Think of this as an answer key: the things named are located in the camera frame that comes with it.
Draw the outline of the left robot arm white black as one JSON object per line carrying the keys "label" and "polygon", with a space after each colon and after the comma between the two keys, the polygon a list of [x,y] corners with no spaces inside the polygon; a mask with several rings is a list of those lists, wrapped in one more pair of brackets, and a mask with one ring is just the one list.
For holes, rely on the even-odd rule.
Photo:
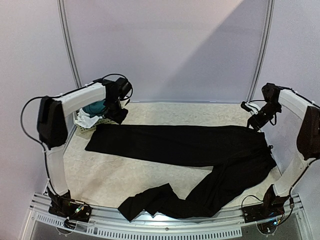
{"label": "left robot arm white black", "polygon": [[132,94],[132,84],[120,77],[116,81],[100,78],[68,93],[41,98],[36,128],[46,151],[49,188],[55,195],[63,196],[69,191],[63,157],[68,138],[66,117],[87,105],[103,101],[103,118],[121,124],[128,114],[121,103],[129,100]]}

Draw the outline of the right aluminium corner post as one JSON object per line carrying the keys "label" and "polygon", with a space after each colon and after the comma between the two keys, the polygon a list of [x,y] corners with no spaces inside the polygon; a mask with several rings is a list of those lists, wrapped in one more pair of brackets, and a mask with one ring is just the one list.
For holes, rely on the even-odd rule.
{"label": "right aluminium corner post", "polygon": [[264,58],[267,51],[268,40],[269,40],[270,30],[271,30],[272,20],[273,20],[274,7],[275,7],[275,1],[268,0],[265,19],[264,19],[264,25],[263,25],[263,31],[262,31],[262,37],[261,37],[260,47],[258,52],[257,64],[254,70],[253,80],[250,84],[249,91],[246,97],[247,101],[251,101],[254,98],[255,91],[258,85],[260,73],[262,70]]}

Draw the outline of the aluminium corner post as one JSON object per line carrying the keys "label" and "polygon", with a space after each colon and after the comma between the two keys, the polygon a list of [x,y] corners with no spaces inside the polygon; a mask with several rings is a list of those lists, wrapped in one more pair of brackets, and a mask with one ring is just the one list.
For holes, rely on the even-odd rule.
{"label": "aluminium corner post", "polygon": [[69,61],[72,77],[75,83],[75,86],[77,88],[80,88],[82,86],[82,82],[80,79],[79,71],[77,68],[75,55],[73,51],[69,26],[68,26],[68,20],[67,20],[67,11],[65,6],[64,0],[57,0],[57,7],[58,7],[58,13],[59,13],[59,19],[61,24],[61,30],[62,30],[62,36],[64,40],[64,45],[66,49],[67,58]]}
{"label": "aluminium corner post", "polygon": [[268,0],[265,19],[264,19],[264,25],[263,25],[263,31],[262,31],[262,37],[261,37],[260,47],[258,52],[257,64],[254,70],[253,80],[250,84],[249,91],[246,97],[247,101],[251,101],[254,98],[255,91],[258,85],[260,73],[262,70],[264,58],[267,51],[268,40],[269,40],[270,30],[271,30],[272,20],[273,20],[274,7],[275,7],[275,1]]}

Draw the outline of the cream perforated plastic basket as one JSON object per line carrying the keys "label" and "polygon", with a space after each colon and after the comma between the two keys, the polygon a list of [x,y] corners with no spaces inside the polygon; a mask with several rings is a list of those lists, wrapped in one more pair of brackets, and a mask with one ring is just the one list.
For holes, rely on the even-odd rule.
{"label": "cream perforated plastic basket", "polygon": [[85,133],[88,133],[88,132],[91,132],[91,131],[94,131],[97,126],[99,125],[114,125],[116,124],[115,121],[112,121],[110,119],[106,119],[106,118],[102,118],[102,119],[99,119],[92,127],[90,128],[85,128],[85,127],[82,127],[78,124],[75,124],[76,126],[76,131],[75,131],[75,134],[76,135],[82,135],[82,134],[85,134]]}

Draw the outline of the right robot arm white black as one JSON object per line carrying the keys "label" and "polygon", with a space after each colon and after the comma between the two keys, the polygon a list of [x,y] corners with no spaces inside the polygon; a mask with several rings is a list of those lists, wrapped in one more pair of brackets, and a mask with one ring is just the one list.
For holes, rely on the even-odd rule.
{"label": "right robot arm white black", "polygon": [[243,109],[251,113],[247,120],[248,128],[261,130],[282,112],[282,108],[302,120],[296,138],[296,153],[272,187],[276,197],[288,197],[311,163],[320,159],[320,107],[289,87],[266,83],[261,91],[265,101],[262,108],[244,103]]}

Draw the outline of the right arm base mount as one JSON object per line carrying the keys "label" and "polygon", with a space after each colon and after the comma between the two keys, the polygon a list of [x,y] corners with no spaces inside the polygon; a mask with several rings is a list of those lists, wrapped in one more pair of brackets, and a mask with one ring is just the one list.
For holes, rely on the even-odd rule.
{"label": "right arm base mount", "polygon": [[241,204],[241,211],[245,223],[256,222],[258,231],[265,235],[273,235],[277,228],[285,223],[293,213],[295,203],[292,197],[291,186],[287,196],[277,196],[271,185],[263,199],[250,195],[260,201],[259,204],[244,206]]}

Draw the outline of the aluminium front rail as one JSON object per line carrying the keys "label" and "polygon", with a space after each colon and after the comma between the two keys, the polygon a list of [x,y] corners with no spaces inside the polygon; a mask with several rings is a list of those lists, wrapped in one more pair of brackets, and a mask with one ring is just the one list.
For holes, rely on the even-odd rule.
{"label": "aluminium front rail", "polygon": [[49,213],[51,200],[36,193],[29,206],[23,240],[311,240],[312,234],[299,196],[294,208],[285,205],[275,218],[245,222],[240,206],[224,207],[211,218],[173,219],[161,213],[141,212],[127,221],[116,208],[92,205],[89,222],[77,222],[74,229],[64,227],[65,219]]}

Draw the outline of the left aluminium corner post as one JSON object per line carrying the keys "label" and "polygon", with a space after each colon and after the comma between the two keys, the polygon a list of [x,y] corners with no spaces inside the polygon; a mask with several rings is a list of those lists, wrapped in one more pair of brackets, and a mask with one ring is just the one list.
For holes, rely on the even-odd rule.
{"label": "left aluminium corner post", "polygon": [[59,19],[61,24],[61,30],[62,30],[62,36],[64,40],[64,45],[66,49],[67,58],[69,61],[72,77],[75,83],[75,86],[77,88],[80,88],[82,86],[82,82],[80,79],[79,71],[77,68],[75,55],[73,51],[69,26],[68,26],[68,20],[67,20],[67,11],[65,6],[64,0],[57,0],[57,7],[58,7],[58,13],[59,13]]}

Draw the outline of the black trousers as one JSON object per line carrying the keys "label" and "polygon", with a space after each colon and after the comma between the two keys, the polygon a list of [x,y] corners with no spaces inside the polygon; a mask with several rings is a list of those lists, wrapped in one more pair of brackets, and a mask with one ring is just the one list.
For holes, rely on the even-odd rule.
{"label": "black trousers", "polygon": [[185,199],[169,184],[128,197],[118,211],[132,221],[141,211],[174,219],[212,217],[276,167],[265,135],[238,126],[99,125],[86,151],[183,167],[212,167]]}

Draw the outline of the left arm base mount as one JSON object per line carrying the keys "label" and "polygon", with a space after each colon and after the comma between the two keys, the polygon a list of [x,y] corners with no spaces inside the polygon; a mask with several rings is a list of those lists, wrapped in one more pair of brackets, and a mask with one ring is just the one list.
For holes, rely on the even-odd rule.
{"label": "left arm base mount", "polygon": [[51,200],[48,212],[52,215],[64,218],[63,227],[74,230],[77,222],[88,223],[92,214],[89,204],[76,201],[71,198],[70,191],[64,195],[57,195],[47,190]]}

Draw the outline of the white garment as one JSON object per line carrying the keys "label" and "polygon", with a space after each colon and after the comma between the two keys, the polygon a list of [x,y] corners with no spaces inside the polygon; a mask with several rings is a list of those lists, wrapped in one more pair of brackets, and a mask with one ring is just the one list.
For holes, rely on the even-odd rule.
{"label": "white garment", "polygon": [[94,115],[93,117],[90,117],[88,113],[80,108],[79,112],[77,113],[77,117],[74,120],[74,123],[82,128],[89,129],[93,127],[99,119],[101,119],[100,116]]}

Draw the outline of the teal green garment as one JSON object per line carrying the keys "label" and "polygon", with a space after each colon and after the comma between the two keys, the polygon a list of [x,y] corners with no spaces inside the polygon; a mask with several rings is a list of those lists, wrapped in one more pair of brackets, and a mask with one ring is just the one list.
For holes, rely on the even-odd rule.
{"label": "teal green garment", "polygon": [[101,117],[105,111],[106,106],[104,105],[105,101],[96,101],[82,108],[82,110],[88,114],[90,118]]}

